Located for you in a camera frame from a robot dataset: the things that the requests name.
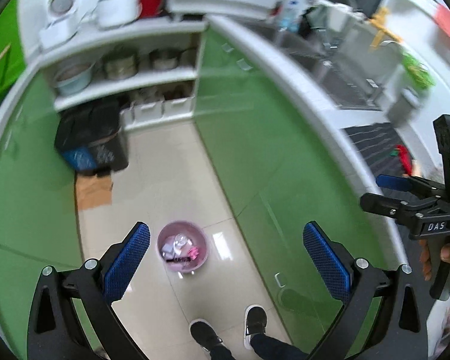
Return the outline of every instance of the sink basin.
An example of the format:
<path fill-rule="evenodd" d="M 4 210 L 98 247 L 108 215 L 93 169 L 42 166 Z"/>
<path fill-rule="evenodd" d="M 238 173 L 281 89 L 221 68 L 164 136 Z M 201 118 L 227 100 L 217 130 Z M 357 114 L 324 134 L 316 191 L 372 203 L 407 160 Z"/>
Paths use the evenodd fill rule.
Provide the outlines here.
<path fill-rule="evenodd" d="M 342 64 L 335 64 L 322 52 L 320 39 L 313 34 L 307 39 L 288 31 L 279 31 L 273 25 L 258 20 L 235 19 L 235 21 L 262 38 L 273 43 L 284 54 L 310 73 L 313 80 L 343 109 L 378 109 L 368 101 L 368 93 L 355 85 L 346 74 Z"/>

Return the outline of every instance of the red toy pepper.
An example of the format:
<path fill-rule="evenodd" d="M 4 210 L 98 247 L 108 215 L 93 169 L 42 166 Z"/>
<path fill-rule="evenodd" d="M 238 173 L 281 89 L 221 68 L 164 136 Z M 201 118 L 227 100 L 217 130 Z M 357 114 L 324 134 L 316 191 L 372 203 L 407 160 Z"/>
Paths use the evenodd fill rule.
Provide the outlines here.
<path fill-rule="evenodd" d="M 398 156 L 400 157 L 400 162 L 402 163 L 402 167 L 409 176 L 412 175 L 412 160 L 410 159 L 410 154 L 408 153 L 408 149 L 404 145 L 397 145 Z"/>

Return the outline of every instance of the blue label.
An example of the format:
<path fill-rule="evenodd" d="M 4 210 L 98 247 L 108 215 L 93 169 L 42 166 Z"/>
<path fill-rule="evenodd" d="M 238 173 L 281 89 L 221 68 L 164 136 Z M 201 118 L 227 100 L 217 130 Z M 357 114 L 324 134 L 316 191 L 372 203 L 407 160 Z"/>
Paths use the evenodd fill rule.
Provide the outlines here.
<path fill-rule="evenodd" d="M 79 147 L 62 153 L 65 160 L 72 165 L 75 170 L 96 169 L 97 164 L 86 147 Z"/>

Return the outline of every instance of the person's leg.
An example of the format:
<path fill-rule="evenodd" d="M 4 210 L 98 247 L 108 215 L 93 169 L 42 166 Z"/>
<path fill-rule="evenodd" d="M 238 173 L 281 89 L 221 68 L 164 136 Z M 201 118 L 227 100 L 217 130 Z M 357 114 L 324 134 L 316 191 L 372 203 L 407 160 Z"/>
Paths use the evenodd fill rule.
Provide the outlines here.
<path fill-rule="evenodd" d="M 235 360 L 232 352 L 223 345 L 212 326 L 203 319 L 197 319 L 190 324 L 190 334 L 206 351 L 210 352 L 211 360 Z"/>
<path fill-rule="evenodd" d="M 308 355 L 295 346 L 265 335 L 267 313 L 258 305 L 245 311 L 244 345 L 263 360 L 305 360 Z"/>

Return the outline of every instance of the metal screw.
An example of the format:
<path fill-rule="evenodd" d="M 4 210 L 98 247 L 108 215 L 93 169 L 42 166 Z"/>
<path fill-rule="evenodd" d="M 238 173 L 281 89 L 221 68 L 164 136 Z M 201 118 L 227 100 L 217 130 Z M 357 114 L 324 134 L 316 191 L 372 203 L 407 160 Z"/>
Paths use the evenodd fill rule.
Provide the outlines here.
<path fill-rule="evenodd" d="M 412 268 L 407 264 L 403 264 L 402 271 L 405 272 L 407 275 L 409 275 L 412 273 Z"/>
<path fill-rule="evenodd" d="M 368 268 L 368 261 L 366 259 L 358 259 L 356 260 L 356 265 L 359 268 L 365 269 Z"/>
<path fill-rule="evenodd" d="M 43 276 L 48 276 L 49 274 L 51 274 L 53 271 L 51 266 L 46 266 L 43 270 L 42 270 L 42 274 Z"/>
<path fill-rule="evenodd" d="M 88 259 L 85 261 L 85 268 L 94 269 L 98 265 L 98 261 L 96 259 Z"/>

